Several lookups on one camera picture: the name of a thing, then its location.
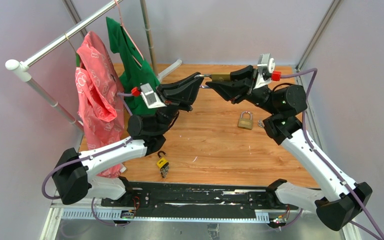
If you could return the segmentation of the brass padlock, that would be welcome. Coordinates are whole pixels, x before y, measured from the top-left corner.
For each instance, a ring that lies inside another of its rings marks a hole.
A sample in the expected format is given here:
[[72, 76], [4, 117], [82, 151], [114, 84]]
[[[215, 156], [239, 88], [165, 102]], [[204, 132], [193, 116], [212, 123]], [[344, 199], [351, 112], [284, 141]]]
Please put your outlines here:
[[209, 78], [212, 82], [229, 82], [231, 81], [230, 74], [197, 74], [194, 78]]
[[238, 119], [237, 127], [240, 129], [253, 129], [253, 114], [250, 111], [243, 111]]

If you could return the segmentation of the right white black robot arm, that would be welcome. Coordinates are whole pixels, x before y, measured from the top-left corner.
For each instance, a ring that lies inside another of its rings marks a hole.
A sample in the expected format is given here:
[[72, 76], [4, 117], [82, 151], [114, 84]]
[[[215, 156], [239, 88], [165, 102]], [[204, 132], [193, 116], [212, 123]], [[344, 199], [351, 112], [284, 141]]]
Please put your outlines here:
[[266, 188], [265, 201], [272, 209], [293, 205], [315, 213], [333, 231], [341, 230], [367, 210], [372, 188], [344, 173], [310, 137], [304, 119], [309, 89], [292, 83], [271, 82], [285, 77], [280, 71], [249, 65], [229, 74], [210, 74], [206, 85], [233, 104], [248, 101], [269, 113], [263, 128], [272, 140], [291, 153], [317, 182], [319, 189], [299, 187], [278, 179]]

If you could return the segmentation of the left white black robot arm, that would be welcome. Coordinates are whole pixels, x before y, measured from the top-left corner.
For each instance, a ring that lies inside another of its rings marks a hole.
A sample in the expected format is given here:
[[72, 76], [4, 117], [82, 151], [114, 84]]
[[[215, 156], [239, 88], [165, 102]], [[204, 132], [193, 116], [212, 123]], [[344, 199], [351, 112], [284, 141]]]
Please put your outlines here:
[[154, 114], [133, 114], [128, 119], [128, 137], [109, 145], [88, 151], [65, 150], [54, 170], [45, 178], [52, 178], [58, 192], [56, 197], [64, 205], [75, 204], [85, 198], [115, 200], [120, 206], [129, 206], [133, 193], [118, 177], [100, 177], [98, 174], [129, 160], [158, 152], [166, 142], [165, 133], [174, 125], [180, 111], [193, 108], [204, 76], [196, 72], [182, 80], [134, 87], [129, 97], [142, 98]]

